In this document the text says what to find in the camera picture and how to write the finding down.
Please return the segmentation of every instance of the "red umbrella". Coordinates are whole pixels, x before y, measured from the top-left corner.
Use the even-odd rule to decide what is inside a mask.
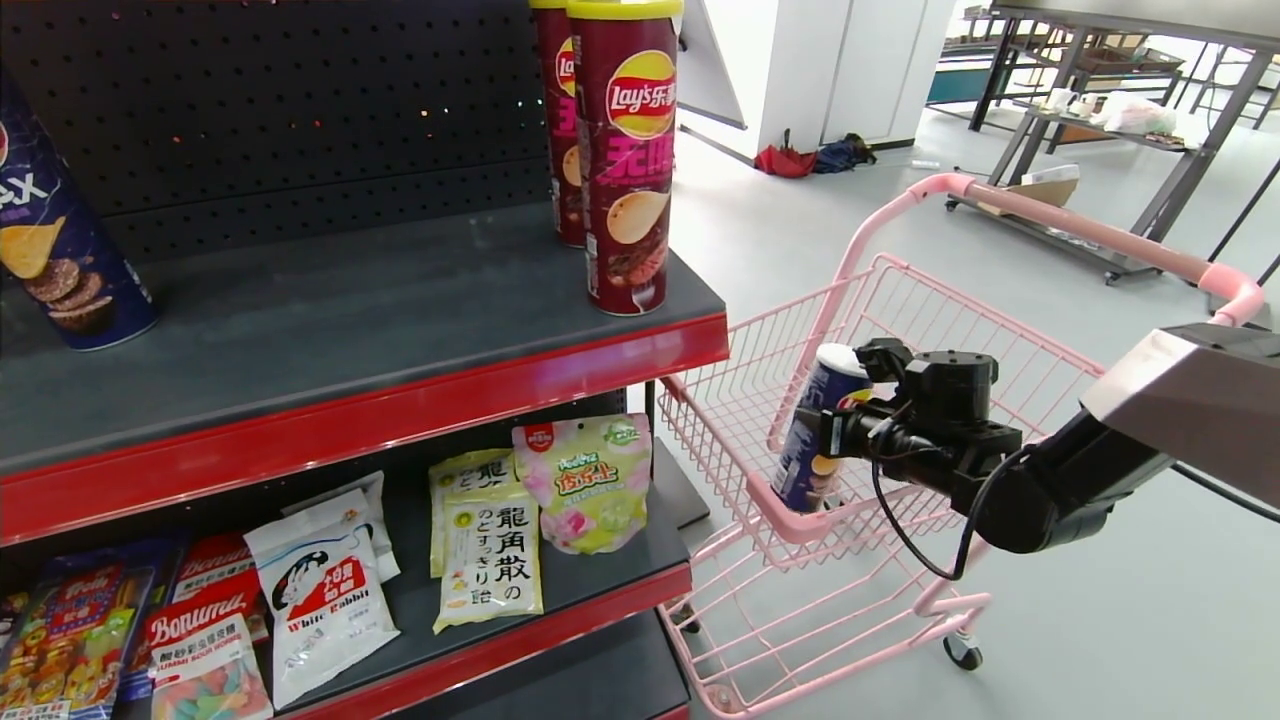
[[[781,149],[771,145],[755,156],[755,169],[771,176],[803,178],[813,172],[817,160],[817,152],[796,152],[791,147],[791,128],[787,128],[782,133]]]

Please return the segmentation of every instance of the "cart wheel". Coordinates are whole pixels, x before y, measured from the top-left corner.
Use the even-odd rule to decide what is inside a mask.
[[[728,685],[707,685],[707,700],[712,707],[728,715],[737,715],[746,710],[742,701],[737,700],[737,693]]]
[[[691,605],[686,602],[681,605],[678,610],[671,612],[671,621],[678,625],[692,616],[694,616],[694,609]],[[681,628],[681,630],[696,635],[703,630],[703,624],[699,623],[698,620],[694,620],[687,625],[685,625],[684,628]]]
[[[982,667],[982,650],[977,644],[970,644],[973,638],[961,639],[957,633],[942,638],[942,647],[947,651],[947,657],[961,670],[973,673]]]

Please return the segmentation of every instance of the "white cup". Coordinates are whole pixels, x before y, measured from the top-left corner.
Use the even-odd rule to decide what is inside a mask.
[[[1044,109],[1051,113],[1065,113],[1066,108],[1075,100],[1075,92],[1065,87],[1055,87],[1048,91],[1048,100],[1044,102]]]

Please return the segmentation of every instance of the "snack bag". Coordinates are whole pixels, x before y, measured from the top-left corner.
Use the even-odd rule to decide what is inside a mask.
[[[399,634],[378,582],[365,493],[353,489],[244,536],[275,616],[275,708]]]
[[[148,619],[169,601],[169,594],[173,592],[173,580],[178,571],[178,562],[182,560],[182,546],[183,543],[178,541],[168,543],[164,565],[159,568],[156,579],[151,584],[146,606],[143,606],[140,615],[140,626],[143,630],[138,630],[137,642],[133,643],[133,648],[128,655],[129,661],[124,665],[124,675],[120,676],[119,698],[122,701],[131,702],[151,697],[151,644],[147,642],[145,628]]]
[[[187,551],[187,557],[178,570],[173,583],[170,602],[183,602],[200,594],[206,587],[221,583],[228,578],[248,578],[257,587],[257,573],[253,570],[253,556],[244,544],[244,536],[225,533],[196,541]],[[216,597],[206,598],[214,602]],[[251,607],[244,614],[248,634],[255,643],[270,637],[266,632],[266,601],[262,596],[250,600]]]
[[[449,495],[440,615],[431,630],[543,614],[538,502],[517,483]]]
[[[653,436],[645,415],[516,428],[516,477],[543,507],[543,536],[568,553],[613,552],[649,518]]]
[[[142,541],[50,560],[0,659],[0,717],[106,720],[138,609],[169,550]]]
[[[4,656],[5,646],[9,644],[9,637],[18,629],[18,620],[22,620],[22,612],[27,607],[27,598],[28,596],[24,592],[0,597],[0,657]]]
[[[515,482],[509,450],[476,450],[426,470],[431,489],[431,577],[444,574],[444,503],[449,495]]]
[[[220,600],[206,602],[211,597]],[[146,638],[155,665],[152,720],[271,716],[244,623],[256,597],[256,578],[239,574],[151,616]]]
[[[360,488],[365,492],[365,501],[369,502],[369,527],[372,528],[374,555],[378,557],[378,578],[387,582],[399,575],[399,564],[396,562],[396,553],[392,552],[392,537],[387,534],[387,523],[383,520],[383,471],[370,473],[358,480],[352,480],[340,488],[317,495],[311,500],[297,502],[280,510],[283,515],[293,515],[298,510],[306,510],[320,505],[326,500],[333,500],[340,495]]]

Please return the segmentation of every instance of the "shopping cart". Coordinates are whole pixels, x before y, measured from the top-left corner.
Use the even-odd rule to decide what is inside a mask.
[[[992,388],[991,419],[1021,429],[1028,442],[1070,419],[1078,397],[1105,370],[896,258],[878,255],[869,269],[854,272],[877,229],[945,193],[1196,282],[1230,300],[1215,323],[1243,323],[1262,305],[1261,288],[1231,268],[959,174],[927,178],[876,211],[828,287],[735,327],[728,360],[663,379],[659,405],[667,425],[733,519],[694,553],[694,592],[662,612],[687,678],[719,717],[768,712],[940,638],[959,666],[982,664],[972,628],[991,596],[961,594],[902,556],[904,544],[872,492],[869,465],[845,460],[826,510],[810,515],[787,510],[769,486],[823,342],[858,346],[895,336],[916,351],[995,356],[1001,378]],[[961,521],[945,496],[927,488],[904,484],[884,496],[911,537]],[[975,541],[970,564],[988,547]],[[759,602],[762,582],[780,573],[787,574],[783,611],[777,610],[777,583],[773,601]]]

